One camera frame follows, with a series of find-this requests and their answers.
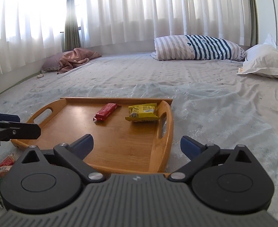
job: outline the yellow snack package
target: yellow snack package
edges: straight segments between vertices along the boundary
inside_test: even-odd
[[[148,103],[141,105],[129,106],[129,117],[125,117],[127,121],[143,122],[158,120],[159,117],[155,115],[157,103]]]

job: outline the pink pillow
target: pink pillow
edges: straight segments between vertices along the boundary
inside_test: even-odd
[[[58,53],[53,56],[45,58],[45,62],[43,64],[43,66],[41,67],[41,72],[44,73],[44,72],[59,71],[59,69],[60,69],[59,60],[64,54],[66,54],[68,52],[70,52],[70,51]]]

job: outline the red candy bar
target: red candy bar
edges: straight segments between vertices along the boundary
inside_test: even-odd
[[[103,108],[101,108],[93,118],[93,120],[106,120],[107,117],[114,112],[114,110],[119,107],[116,103],[108,103]]]

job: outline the tray handle hole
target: tray handle hole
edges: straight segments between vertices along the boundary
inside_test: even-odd
[[[165,134],[166,134],[166,124],[167,124],[167,122],[166,122],[166,112],[163,113],[163,114],[160,116],[159,122],[160,122],[161,130],[160,130],[160,132],[159,132],[159,134],[158,134],[158,138],[161,139],[161,138],[164,137]]]
[[[52,113],[52,110],[50,108],[43,111],[38,117],[34,119],[35,124],[41,124],[48,116],[50,116]]]

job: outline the blue gripper pad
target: blue gripper pad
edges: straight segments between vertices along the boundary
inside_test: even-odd
[[[71,143],[67,150],[83,160],[94,148],[94,139],[91,134],[86,134],[77,141]]]
[[[20,122],[18,115],[0,113],[0,121]]]
[[[194,159],[206,150],[206,147],[196,140],[190,138],[188,135],[184,135],[180,140],[181,151],[190,160]]]

